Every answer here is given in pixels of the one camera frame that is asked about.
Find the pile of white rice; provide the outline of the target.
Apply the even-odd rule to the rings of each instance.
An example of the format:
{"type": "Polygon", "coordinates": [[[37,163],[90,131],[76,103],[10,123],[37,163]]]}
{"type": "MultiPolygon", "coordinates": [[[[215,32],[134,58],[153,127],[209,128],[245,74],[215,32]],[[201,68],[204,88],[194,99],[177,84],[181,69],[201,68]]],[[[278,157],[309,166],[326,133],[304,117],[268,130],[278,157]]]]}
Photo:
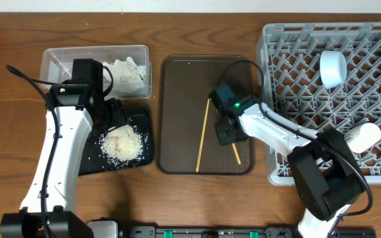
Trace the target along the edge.
{"type": "Polygon", "coordinates": [[[109,164],[119,167],[144,159],[147,133],[138,132],[137,126],[126,125],[100,138],[101,151],[109,164]]]}

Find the wooden chopstick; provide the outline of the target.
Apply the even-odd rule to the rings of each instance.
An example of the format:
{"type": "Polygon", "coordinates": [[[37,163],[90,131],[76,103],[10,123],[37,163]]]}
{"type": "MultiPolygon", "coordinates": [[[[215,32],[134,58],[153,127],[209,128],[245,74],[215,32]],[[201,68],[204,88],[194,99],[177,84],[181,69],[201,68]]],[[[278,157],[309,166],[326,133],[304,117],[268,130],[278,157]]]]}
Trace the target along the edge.
{"type": "Polygon", "coordinates": [[[200,145],[199,145],[199,149],[198,149],[198,158],[197,158],[197,162],[196,162],[196,173],[199,173],[199,171],[200,171],[200,162],[201,162],[201,158],[202,158],[202,150],[203,150],[203,145],[204,145],[204,137],[205,137],[205,133],[206,133],[206,124],[207,124],[207,120],[208,120],[209,106],[210,106],[210,99],[208,99],[206,102],[206,110],[204,113],[202,133],[201,133],[200,145]]]}
{"type": "Polygon", "coordinates": [[[237,163],[238,163],[238,165],[240,165],[240,164],[241,164],[241,159],[240,159],[240,156],[239,156],[239,153],[238,153],[236,144],[233,143],[233,144],[232,144],[232,147],[233,147],[233,152],[234,152],[234,154],[235,154],[235,158],[236,158],[236,160],[237,160],[237,163]]]}

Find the white napkin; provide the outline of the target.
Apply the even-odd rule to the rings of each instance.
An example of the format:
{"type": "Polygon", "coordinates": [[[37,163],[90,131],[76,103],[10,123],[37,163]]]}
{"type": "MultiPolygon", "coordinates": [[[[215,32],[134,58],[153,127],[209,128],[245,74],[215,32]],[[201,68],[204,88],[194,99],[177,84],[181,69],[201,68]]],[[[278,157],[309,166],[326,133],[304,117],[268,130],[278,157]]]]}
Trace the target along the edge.
{"type": "Polygon", "coordinates": [[[104,78],[109,81],[108,84],[114,79],[113,91],[133,93],[145,87],[146,67],[137,65],[131,57],[127,57],[125,61],[116,59],[114,63],[104,61],[103,66],[107,67],[112,74],[111,77],[107,70],[103,70],[104,78]]]}

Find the light blue small bowl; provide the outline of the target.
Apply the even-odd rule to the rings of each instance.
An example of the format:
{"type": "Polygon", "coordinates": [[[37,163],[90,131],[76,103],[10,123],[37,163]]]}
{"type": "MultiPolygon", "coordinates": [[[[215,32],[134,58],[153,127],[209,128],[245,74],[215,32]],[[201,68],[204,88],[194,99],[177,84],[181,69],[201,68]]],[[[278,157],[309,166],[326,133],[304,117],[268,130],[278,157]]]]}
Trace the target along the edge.
{"type": "Polygon", "coordinates": [[[319,72],[326,89],[342,85],[347,76],[344,55],[338,51],[323,51],[320,55],[319,72]]]}

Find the white cup green inside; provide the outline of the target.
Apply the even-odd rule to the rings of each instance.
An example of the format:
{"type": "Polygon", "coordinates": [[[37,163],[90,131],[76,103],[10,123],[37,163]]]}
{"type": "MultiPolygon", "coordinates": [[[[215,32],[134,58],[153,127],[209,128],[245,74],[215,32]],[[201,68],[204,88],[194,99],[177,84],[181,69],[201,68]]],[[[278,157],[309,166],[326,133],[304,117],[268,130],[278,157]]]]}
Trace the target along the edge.
{"type": "Polygon", "coordinates": [[[373,123],[364,123],[344,134],[349,149],[354,153],[362,153],[381,139],[380,128],[373,123]]]}

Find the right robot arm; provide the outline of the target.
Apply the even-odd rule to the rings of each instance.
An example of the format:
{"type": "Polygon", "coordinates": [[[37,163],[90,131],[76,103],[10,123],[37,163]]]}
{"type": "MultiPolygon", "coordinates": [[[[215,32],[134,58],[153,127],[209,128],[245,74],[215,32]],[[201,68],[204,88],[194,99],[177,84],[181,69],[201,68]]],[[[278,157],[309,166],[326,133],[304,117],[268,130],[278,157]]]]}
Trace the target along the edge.
{"type": "Polygon", "coordinates": [[[300,237],[332,237],[348,208],[371,189],[342,133],[303,128],[270,110],[265,103],[217,102],[215,129],[221,145],[258,139],[287,158],[305,207],[300,237]]]}

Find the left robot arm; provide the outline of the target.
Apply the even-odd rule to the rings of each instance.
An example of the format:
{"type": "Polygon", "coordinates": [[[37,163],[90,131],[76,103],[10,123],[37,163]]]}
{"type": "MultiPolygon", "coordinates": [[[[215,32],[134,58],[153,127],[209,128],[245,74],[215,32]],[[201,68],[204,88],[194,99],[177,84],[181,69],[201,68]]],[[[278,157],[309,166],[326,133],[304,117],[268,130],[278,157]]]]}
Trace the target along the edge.
{"type": "Polygon", "coordinates": [[[118,99],[91,85],[54,85],[46,96],[46,135],[27,195],[17,213],[4,214],[2,237],[120,237],[118,222],[85,223],[76,215],[76,190],[88,139],[123,126],[118,99]]]}

